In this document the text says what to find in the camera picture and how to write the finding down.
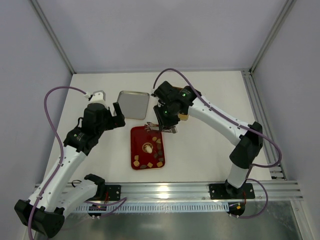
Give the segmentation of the silver metal tongs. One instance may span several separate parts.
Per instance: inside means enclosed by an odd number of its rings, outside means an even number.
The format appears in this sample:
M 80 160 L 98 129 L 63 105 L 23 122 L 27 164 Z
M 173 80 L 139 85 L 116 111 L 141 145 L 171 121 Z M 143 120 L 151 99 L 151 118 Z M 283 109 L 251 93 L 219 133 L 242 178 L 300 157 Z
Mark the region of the silver metal tongs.
M 159 124 L 155 124 L 155 123 L 152 123 L 152 122 L 147 122 L 144 125 L 144 129 L 147 132 L 156 131 L 156 132 L 162 132 L 162 133 L 176 134 L 178 132 L 178 130 L 177 130 L 177 125 L 178 124 L 179 124 L 179 122 L 177 122 L 176 124 L 174 124 L 172 126 L 160 126 Z

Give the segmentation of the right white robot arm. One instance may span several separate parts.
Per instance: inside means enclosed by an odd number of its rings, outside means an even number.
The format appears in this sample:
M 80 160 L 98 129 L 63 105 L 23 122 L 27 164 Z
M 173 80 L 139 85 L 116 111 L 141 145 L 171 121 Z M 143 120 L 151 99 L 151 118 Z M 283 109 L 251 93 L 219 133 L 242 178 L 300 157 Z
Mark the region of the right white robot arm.
M 153 110 L 161 132 L 175 129 L 181 120 L 179 115 L 189 115 L 219 132 L 234 146 L 229 155 L 232 166 L 224 189 L 231 198 L 240 198 L 251 164 L 263 146 L 262 126 L 231 117 L 189 85 L 178 88 L 164 81 L 151 95 L 158 101 Z

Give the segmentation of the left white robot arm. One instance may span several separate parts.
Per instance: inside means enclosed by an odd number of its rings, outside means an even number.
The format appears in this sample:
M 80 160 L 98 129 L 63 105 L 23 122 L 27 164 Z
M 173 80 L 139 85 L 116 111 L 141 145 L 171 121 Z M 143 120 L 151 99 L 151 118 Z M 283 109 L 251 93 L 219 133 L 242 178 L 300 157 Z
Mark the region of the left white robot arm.
M 81 93 L 88 100 L 88 105 L 64 141 L 60 139 L 55 126 L 51 126 L 59 144 L 59 157 L 29 198 L 18 200 L 14 206 L 22 224 L 27 227 L 29 239 L 33 239 L 33 232 L 47 238 L 54 237 L 74 209 L 89 199 L 99 200 L 106 193 L 105 180 L 88 174 L 79 185 L 63 194 L 68 181 L 99 143 L 103 133 L 125 126 L 125 117 L 119 103 L 113 103 L 113 115 L 106 104 L 103 90 L 93 93 L 82 90 Z

